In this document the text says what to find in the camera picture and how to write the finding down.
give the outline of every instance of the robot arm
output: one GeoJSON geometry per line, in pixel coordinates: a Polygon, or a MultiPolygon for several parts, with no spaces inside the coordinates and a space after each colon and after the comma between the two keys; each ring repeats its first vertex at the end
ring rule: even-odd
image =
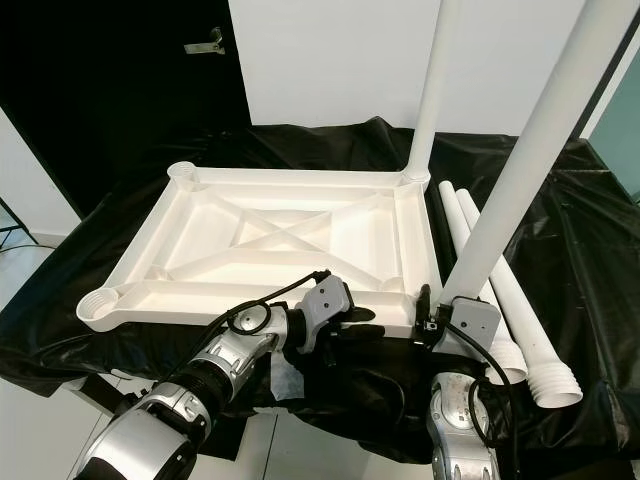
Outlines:
{"type": "Polygon", "coordinates": [[[318,331],[353,309],[347,285],[323,276],[294,309],[259,304],[230,318],[224,333],[109,424],[82,459],[76,480],[188,478],[215,418],[256,360],[285,346],[311,352],[318,331]]]}
{"type": "MultiPolygon", "coordinates": [[[[242,389],[256,360],[284,347],[310,353],[322,327],[354,311],[349,289],[340,278],[329,272],[306,278],[318,283],[293,309],[284,302],[264,301],[232,309],[224,318],[228,326],[224,333],[205,340],[204,348],[184,367],[98,436],[80,462],[76,480],[186,480],[216,417],[242,389]]],[[[486,353],[500,319],[497,310],[484,302],[457,298],[432,317],[429,296],[425,286],[416,305],[414,343],[428,351],[472,358],[482,350],[486,353]]],[[[495,452],[478,434],[478,428],[486,432],[487,415],[477,395],[469,395],[473,382],[453,372],[434,379],[427,427],[435,446],[433,469],[438,480],[499,480],[495,452]],[[472,421],[472,412],[480,425],[472,421]]]]}

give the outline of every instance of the white rectangular tray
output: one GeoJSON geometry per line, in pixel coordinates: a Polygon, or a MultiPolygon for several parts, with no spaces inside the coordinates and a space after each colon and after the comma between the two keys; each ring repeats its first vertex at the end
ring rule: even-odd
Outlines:
{"type": "MultiPolygon", "coordinates": [[[[330,269],[387,334],[408,337],[415,298],[440,277],[423,182],[401,172],[172,165],[157,204],[105,284],[78,304],[96,331],[206,325],[246,300],[330,269]]],[[[312,285],[283,296],[295,305],[312,285]]]]}

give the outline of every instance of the white plastic tube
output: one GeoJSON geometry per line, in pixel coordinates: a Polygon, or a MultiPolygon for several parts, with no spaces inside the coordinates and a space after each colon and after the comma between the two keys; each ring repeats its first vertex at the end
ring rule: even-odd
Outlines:
{"type": "Polygon", "coordinates": [[[409,162],[404,169],[404,175],[411,181],[425,181],[428,176],[429,157],[442,103],[449,52],[456,38],[459,10],[460,0],[441,0],[440,2],[429,64],[422,88],[418,121],[411,143],[409,162]]]}
{"type": "MultiPolygon", "coordinates": [[[[447,223],[449,224],[449,231],[453,239],[453,246],[456,254],[460,255],[464,244],[467,242],[467,238],[469,238],[469,225],[467,225],[467,221],[464,218],[462,208],[458,203],[458,198],[456,197],[456,192],[451,182],[442,182],[439,185],[439,189],[447,223]]],[[[480,290],[480,300],[490,303],[500,311],[498,300],[488,280],[480,290]]],[[[500,319],[489,353],[498,362],[500,367],[502,367],[509,382],[520,383],[527,378],[527,365],[522,357],[522,352],[518,345],[511,339],[511,335],[503,318],[500,319]]],[[[487,367],[486,375],[494,385],[502,385],[503,382],[493,367],[487,367]]]]}
{"type": "Polygon", "coordinates": [[[562,150],[637,9],[636,0],[587,0],[440,303],[475,297],[562,150]]]}
{"type": "MultiPolygon", "coordinates": [[[[467,190],[458,190],[456,194],[469,227],[474,228],[480,217],[476,204],[467,190]]],[[[573,372],[558,357],[502,255],[491,272],[491,283],[529,367],[527,382],[536,404],[542,408],[560,408],[582,400],[582,390],[573,372]]]]}

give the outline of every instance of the black cable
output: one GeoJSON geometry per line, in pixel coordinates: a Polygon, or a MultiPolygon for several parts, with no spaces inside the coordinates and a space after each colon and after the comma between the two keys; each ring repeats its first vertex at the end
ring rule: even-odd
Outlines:
{"type": "Polygon", "coordinates": [[[492,384],[488,378],[482,379],[481,382],[479,381],[479,386],[481,385],[484,385],[490,388],[494,392],[495,398],[498,400],[498,403],[500,404],[500,410],[502,410],[502,417],[504,418],[504,423],[507,426],[507,431],[510,432],[511,431],[511,423],[510,423],[511,415],[509,415],[509,406],[507,405],[507,402],[505,402],[504,397],[497,393],[498,385],[492,384]]]}
{"type": "Polygon", "coordinates": [[[9,247],[9,248],[5,248],[4,250],[0,250],[0,253],[8,252],[9,250],[15,250],[16,248],[27,248],[27,247],[48,248],[50,250],[55,250],[55,247],[49,247],[47,245],[18,245],[15,247],[9,247]]]}
{"type": "MultiPolygon", "coordinates": [[[[472,384],[471,387],[469,388],[469,402],[470,402],[470,406],[469,406],[469,414],[471,415],[471,422],[473,423],[473,426],[475,427],[475,429],[478,431],[478,436],[480,437],[480,439],[482,440],[482,442],[489,448],[497,448],[497,447],[501,447],[503,446],[503,442],[500,442],[497,438],[492,438],[489,437],[488,435],[486,435],[481,427],[480,427],[480,422],[478,421],[478,414],[476,412],[475,409],[475,405],[473,404],[473,402],[471,401],[472,398],[475,398],[475,393],[476,390],[478,389],[478,387],[480,385],[484,385],[486,387],[489,387],[491,389],[493,389],[493,391],[496,391],[496,386],[493,385],[488,379],[486,378],[482,378],[482,379],[476,379],[472,384]]],[[[496,398],[498,399],[498,402],[500,403],[500,409],[502,410],[502,415],[504,417],[504,421],[505,424],[507,425],[507,430],[511,430],[511,423],[509,422],[509,414],[507,413],[507,405],[505,404],[505,402],[503,401],[503,398],[500,395],[496,395],[496,398]]],[[[489,429],[493,429],[494,425],[492,422],[488,422],[488,428],[489,429]]]]}
{"type": "Polygon", "coordinates": [[[224,322],[226,322],[227,320],[229,320],[230,318],[233,318],[235,315],[237,315],[238,313],[240,313],[243,310],[246,310],[248,308],[251,307],[255,307],[256,305],[259,305],[261,303],[266,303],[269,300],[273,300],[276,297],[279,297],[280,295],[283,295],[291,290],[293,290],[294,288],[299,287],[300,285],[302,285],[303,283],[308,282],[309,280],[316,278],[316,276],[318,275],[322,275],[324,274],[324,272],[313,272],[310,273],[309,275],[301,278],[300,280],[297,280],[295,282],[293,282],[291,285],[287,285],[284,288],[281,288],[280,290],[273,292],[269,295],[266,295],[262,298],[259,298],[257,300],[250,300],[248,302],[244,302],[241,303],[240,305],[236,305],[235,307],[233,307],[231,310],[227,310],[225,313],[223,313],[222,315],[220,315],[218,318],[216,318],[213,322],[211,322],[205,329],[205,331],[202,333],[202,337],[201,340],[198,342],[198,348],[195,348],[195,352],[193,353],[194,355],[196,353],[198,353],[201,349],[203,349],[206,344],[209,342],[209,340],[211,340],[211,334],[216,332],[218,330],[218,328],[220,328],[224,322]]]}
{"type": "MultiPolygon", "coordinates": [[[[471,338],[469,335],[464,333],[455,325],[451,325],[451,323],[447,323],[446,328],[451,330],[451,332],[453,332],[455,335],[457,335],[458,337],[463,339],[465,342],[467,342],[469,345],[471,345],[473,348],[475,348],[478,351],[478,353],[480,353],[480,355],[482,355],[487,360],[487,362],[489,362],[489,364],[495,369],[495,371],[498,373],[498,376],[502,380],[502,383],[507,389],[509,402],[511,403],[511,422],[509,425],[510,426],[509,435],[511,437],[512,452],[513,452],[513,478],[518,479],[520,478],[520,463],[518,460],[518,425],[516,422],[516,414],[515,414],[516,402],[515,402],[515,397],[513,395],[511,382],[509,382],[509,378],[507,377],[507,374],[504,373],[504,370],[502,370],[502,367],[500,367],[498,362],[491,356],[491,354],[484,347],[482,347],[482,345],[480,345],[478,342],[476,342],[473,338],[471,338]]],[[[482,429],[480,428],[480,424],[478,422],[478,418],[477,418],[477,415],[475,414],[475,409],[474,409],[475,398],[472,396],[472,394],[475,394],[475,389],[472,390],[470,388],[469,389],[469,414],[471,416],[471,422],[473,423],[474,428],[478,432],[478,436],[480,436],[480,438],[483,439],[483,442],[485,440],[489,440],[490,443],[493,443],[491,442],[490,439],[487,438],[487,436],[484,434],[484,432],[482,432],[482,429]]]]}

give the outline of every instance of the white corrugated pipe end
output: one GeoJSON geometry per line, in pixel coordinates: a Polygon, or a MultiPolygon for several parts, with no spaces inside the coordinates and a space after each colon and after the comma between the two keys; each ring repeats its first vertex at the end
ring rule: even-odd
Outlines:
{"type": "MultiPolygon", "coordinates": [[[[491,356],[502,368],[509,383],[515,385],[527,379],[527,364],[522,356],[520,347],[515,342],[503,339],[494,340],[489,351],[491,356]]],[[[494,385],[503,385],[503,381],[498,372],[492,367],[487,367],[485,375],[494,385]]]]}
{"type": "Polygon", "coordinates": [[[111,313],[120,295],[113,288],[99,288],[87,293],[76,307],[76,315],[83,322],[103,318],[111,313]]]}
{"type": "Polygon", "coordinates": [[[582,389],[571,369],[558,361],[529,368],[531,394],[542,408],[562,408],[582,400],[582,389]]]}
{"type": "Polygon", "coordinates": [[[200,182],[198,170],[191,162],[177,162],[167,169],[169,177],[178,185],[178,188],[185,191],[192,191],[195,185],[200,182]]]}

